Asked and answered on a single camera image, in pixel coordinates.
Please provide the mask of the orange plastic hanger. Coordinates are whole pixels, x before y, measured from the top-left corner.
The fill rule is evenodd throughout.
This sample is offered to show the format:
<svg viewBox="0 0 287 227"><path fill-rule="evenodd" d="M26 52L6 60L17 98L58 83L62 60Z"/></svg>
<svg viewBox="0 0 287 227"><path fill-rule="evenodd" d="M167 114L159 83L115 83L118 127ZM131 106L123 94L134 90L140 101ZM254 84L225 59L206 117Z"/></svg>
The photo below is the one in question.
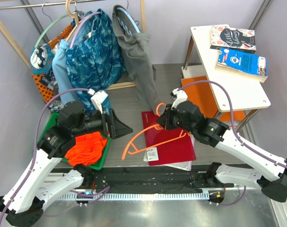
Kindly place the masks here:
<svg viewBox="0 0 287 227"><path fill-rule="evenodd" d="M148 155L150 166L171 164L195 159L193 143L189 134L181 129L165 130L156 123L163 112L164 103L158 104L157 114L142 112L143 130L137 133L127 144L122 154L124 160L127 154L135 155L143 151L151 151ZM138 149L134 144L137 137L144 135L145 147Z"/></svg>

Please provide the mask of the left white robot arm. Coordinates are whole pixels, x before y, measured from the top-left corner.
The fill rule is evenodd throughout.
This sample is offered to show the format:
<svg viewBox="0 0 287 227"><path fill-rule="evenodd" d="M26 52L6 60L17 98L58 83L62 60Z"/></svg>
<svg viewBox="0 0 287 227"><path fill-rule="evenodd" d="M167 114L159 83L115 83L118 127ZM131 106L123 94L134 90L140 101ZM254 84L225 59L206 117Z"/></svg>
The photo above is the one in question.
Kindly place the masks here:
<svg viewBox="0 0 287 227"><path fill-rule="evenodd" d="M6 195L0 196L1 216L13 227L33 226L62 195L75 188L87 189L92 185L92 169L77 164L59 180L41 187L53 168L76 145L76 136L101 132L117 139L133 132L117 118L113 109L108 114L96 111L86 116L80 102L66 104L57 120L55 126L43 133L27 170Z"/></svg>

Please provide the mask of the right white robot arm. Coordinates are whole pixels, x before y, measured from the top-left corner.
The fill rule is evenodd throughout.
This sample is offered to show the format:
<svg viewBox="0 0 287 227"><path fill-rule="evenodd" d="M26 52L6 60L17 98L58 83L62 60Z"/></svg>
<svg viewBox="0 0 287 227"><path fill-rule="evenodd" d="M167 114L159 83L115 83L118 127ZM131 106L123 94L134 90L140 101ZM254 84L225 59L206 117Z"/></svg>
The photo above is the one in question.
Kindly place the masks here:
<svg viewBox="0 0 287 227"><path fill-rule="evenodd" d="M250 143L220 120L205 117L191 101L184 101L177 107L167 105L156 122L168 131L182 129L200 143L223 150L250 166L247 169L213 163L206 174L208 185L240 184L261 190L277 202L286 202L287 158L273 155Z"/></svg>

